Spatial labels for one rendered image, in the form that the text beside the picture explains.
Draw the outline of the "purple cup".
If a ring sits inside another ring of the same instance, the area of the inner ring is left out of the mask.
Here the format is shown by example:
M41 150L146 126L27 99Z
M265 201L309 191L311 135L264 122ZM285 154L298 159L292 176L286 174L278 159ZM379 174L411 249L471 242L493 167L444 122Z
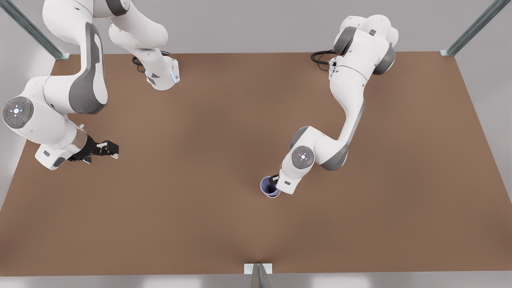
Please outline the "purple cup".
M280 195L280 190L276 188L276 183L272 180L272 176L267 176L260 183L261 191L269 198L276 198Z

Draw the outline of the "silver frame post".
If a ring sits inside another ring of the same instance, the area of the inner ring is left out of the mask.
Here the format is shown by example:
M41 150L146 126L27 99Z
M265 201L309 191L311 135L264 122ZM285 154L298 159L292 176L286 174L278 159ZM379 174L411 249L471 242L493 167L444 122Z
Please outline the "silver frame post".
M454 57L466 46L511 0L494 0L488 8L466 29L466 31L446 50L439 51L442 57Z
M272 268L272 264L244 264L244 273L251 275L249 288L274 288L269 277Z
M55 60L68 60L69 53L62 53L49 38L27 18L11 0L0 0L2 8L21 28L24 29L40 46L42 46Z

